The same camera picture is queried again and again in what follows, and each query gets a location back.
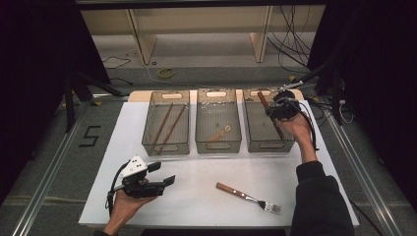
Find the white tabletop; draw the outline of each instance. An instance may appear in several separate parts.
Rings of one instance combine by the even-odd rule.
[[[310,111],[306,101],[301,101]],[[242,103],[238,102],[242,127],[239,153],[198,154],[195,144],[195,101],[190,107],[190,154],[148,156],[142,146],[142,136],[148,114],[147,102],[126,102],[120,112],[107,151],[98,170],[89,198],[80,218],[82,225],[104,226],[108,209],[106,195],[120,166],[135,154],[147,164],[161,161],[159,170],[150,173],[151,182],[176,175],[175,183],[163,196],[142,207],[127,223],[143,228],[278,228],[290,227],[295,208],[295,173],[301,164],[297,144],[289,153],[250,153],[247,150]],[[358,219],[349,203],[331,162],[323,137],[314,121],[317,135],[317,155],[327,175],[339,182],[354,226]],[[282,206],[280,214],[262,210],[259,206],[215,188],[221,182],[254,198]]]

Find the hand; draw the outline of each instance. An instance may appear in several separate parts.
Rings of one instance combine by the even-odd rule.
[[[298,113],[290,120],[278,121],[276,124],[295,138],[301,150],[303,163],[317,160],[316,151],[311,139],[310,126],[302,114]]]
[[[123,190],[116,192],[116,200],[110,220],[104,228],[104,233],[115,235],[131,219],[139,208],[155,200],[157,197],[135,199],[125,194]]]

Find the black sleeve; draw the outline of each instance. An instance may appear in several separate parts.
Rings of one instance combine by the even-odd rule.
[[[110,235],[104,233],[103,231],[95,230],[92,236],[110,236]]]
[[[318,161],[297,167],[298,186],[291,236],[354,235],[352,221],[333,176]]]

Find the wire mesh bin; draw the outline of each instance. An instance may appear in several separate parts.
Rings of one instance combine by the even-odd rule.
[[[154,91],[142,145],[149,156],[190,153],[190,92]]]
[[[268,88],[243,89],[244,119],[248,152],[290,152],[294,137],[281,129],[283,139],[279,136],[272,121],[265,113],[265,108],[258,97],[261,92],[268,105],[273,103],[276,91]]]
[[[237,153],[242,134],[235,89],[202,88],[197,94],[198,153]]]

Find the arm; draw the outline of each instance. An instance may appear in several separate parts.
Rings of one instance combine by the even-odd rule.
[[[297,167],[299,185],[291,236],[354,235],[337,181],[326,176],[317,159],[307,121],[298,114],[289,121],[279,121],[277,125],[294,136],[301,150],[302,164]]]
[[[94,236],[116,235],[131,219],[139,208],[155,200],[156,197],[135,199],[127,196],[123,190],[116,192],[113,212],[103,232],[95,231]]]

